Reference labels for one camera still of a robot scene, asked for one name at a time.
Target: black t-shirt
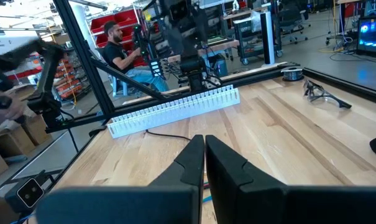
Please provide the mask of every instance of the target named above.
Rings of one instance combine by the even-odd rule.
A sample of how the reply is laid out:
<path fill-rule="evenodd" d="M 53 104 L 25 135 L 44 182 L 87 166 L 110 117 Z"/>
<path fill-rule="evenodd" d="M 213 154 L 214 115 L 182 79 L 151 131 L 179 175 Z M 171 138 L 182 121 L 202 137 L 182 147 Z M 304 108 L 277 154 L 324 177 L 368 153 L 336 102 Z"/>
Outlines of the black t-shirt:
<path fill-rule="evenodd" d="M 126 74 L 130 69 L 134 68 L 133 64 L 131 63 L 127 68 L 121 70 L 117 65 L 113 63 L 113 59 L 115 58 L 120 57 L 121 59 L 126 59 L 127 57 L 127 52 L 122 48 L 122 45 L 120 44 L 108 42 L 108 44 L 106 44 L 104 48 L 102 57 L 112 68 L 119 70 L 123 74 Z"/>

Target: wooden table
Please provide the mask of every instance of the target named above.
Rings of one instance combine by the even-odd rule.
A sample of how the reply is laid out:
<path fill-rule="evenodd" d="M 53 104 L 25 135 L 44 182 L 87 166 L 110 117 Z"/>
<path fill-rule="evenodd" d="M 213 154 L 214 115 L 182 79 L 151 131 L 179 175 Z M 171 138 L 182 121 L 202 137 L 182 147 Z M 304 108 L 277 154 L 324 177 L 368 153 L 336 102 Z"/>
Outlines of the wooden table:
<path fill-rule="evenodd" d="M 229 41 L 229 42 L 226 42 L 226 43 L 214 45 L 214 46 L 210 47 L 210 49 L 207 50 L 207 52 L 206 52 L 205 49 L 200 49 L 200 50 L 198 50 L 198 54 L 199 54 L 200 57 L 203 57 L 203 56 L 206 56 L 207 54 L 211 54 L 212 52 L 219 52 L 219 51 L 223 51 L 223 50 L 226 50 L 228 48 L 237 47 L 237 46 L 239 46 L 239 41 L 238 40 L 232 40 L 232 41 Z M 169 63 L 179 62 L 180 60 L 181 60 L 181 55 L 175 55 L 175 56 L 171 56 L 171 57 L 168 58 Z"/>
<path fill-rule="evenodd" d="M 281 78 L 239 88 L 241 103 L 151 129 L 155 133 L 213 134 L 253 165 L 292 185 L 376 185 L 376 104 L 318 83 L 352 104 L 324 110 L 303 98 L 303 82 Z M 144 131 L 112 139 L 99 133 L 55 189 L 90 185 L 147 185 L 186 146 L 183 139 Z M 203 223 L 216 223 L 203 205 Z"/>

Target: gray floor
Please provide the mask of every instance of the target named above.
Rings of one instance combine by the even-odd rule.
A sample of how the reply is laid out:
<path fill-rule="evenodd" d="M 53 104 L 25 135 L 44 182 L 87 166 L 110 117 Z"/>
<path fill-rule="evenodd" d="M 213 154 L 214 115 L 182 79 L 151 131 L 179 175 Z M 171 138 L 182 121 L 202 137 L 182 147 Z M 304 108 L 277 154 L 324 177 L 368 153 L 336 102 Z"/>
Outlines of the gray floor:
<path fill-rule="evenodd" d="M 332 55 L 321 53 L 319 49 L 326 46 L 325 41 L 326 37 L 329 36 L 329 26 L 331 30 L 334 30 L 334 27 L 331 22 L 332 16 L 328 12 L 322 12 L 320 14 L 310 14 L 310 19 L 305 21 L 304 34 L 309 39 L 302 40 L 297 45 L 290 44 L 288 38 L 283 39 L 283 56 L 281 58 L 276 58 L 277 62 L 296 62 L 300 63 L 302 67 L 312 68 L 314 70 L 319 70 L 323 73 L 333 75 L 338 78 L 348 80 L 350 82 L 358 83 L 363 86 L 367 86 L 373 89 L 376 89 L 376 63 L 369 62 L 366 60 L 357 61 L 357 58 L 354 58 L 350 55 L 336 54 L 333 56 L 336 60 L 354 60 L 351 62 L 337 62 L 331 60 L 329 57 Z M 322 50 L 332 50 L 332 47 L 335 46 L 335 41 L 331 41 L 330 48 Z M 248 66 L 243 66 L 241 64 L 238 56 L 237 50 L 233 49 L 233 54 L 235 60 L 232 62 L 227 61 L 227 66 L 229 73 L 232 73 L 235 70 L 239 69 L 250 69 L 260 67 L 264 61 L 261 58 L 250 58 L 250 64 Z M 170 76 L 170 79 L 167 81 L 170 88 L 178 88 L 177 80 L 175 77 Z M 109 96 L 111 97 L 115 106 L 122 105 L 123 102 L 136 98 L 136 96 L 127 96 L 127 97 L 112 97 L 111 87 L 109 82 L 104 83 L 105 88 L 107 89 Z M 70 109 L 70 105 L 65 105 L 64 109 Z M 98 106 L 98 101 L 94 97 L 93 92 L 86 95 L 84 98 L 78 101 L 78 104 L 75 109 L 68 111 L 73 116 L 78 116 L 86 113 L 96 113 L 100 110 Z M 89 139 L 88 132 L 93 128 L 100 125 L 100 122 L 87 124 L 86 126 L 80 126 L 73 128 L 73 134 L 79 148 L 81 148 Z M 46 142 L 42 146 L 38 147 L 31 155 L 30 159 L 33 158 L 36 154 L 41 152 L 46 146 L 52 144 L 42 155 L 27 168 L 19 172 L 16 178 L 25 177 L 28 175 L 34 175 L 39 173 L 41 170 L 45 169 L 46 171 L 57 170 L 64 168 L 71 158 L 76 154 L 76 151 L 73 147 L 73 144 L 68 133 L 64 134 L 64 131 L 59 133 L 52 134 L 53 139 Z M 25 163 L 14 164 L 10 166 L 10 169 L 5 173 L 0 175 L 0 185 L 15 174 Z M 7 190 L 9 190 L 13 185 L 5 186 L 0 190 L 0 195 L 4 195 Z"/>

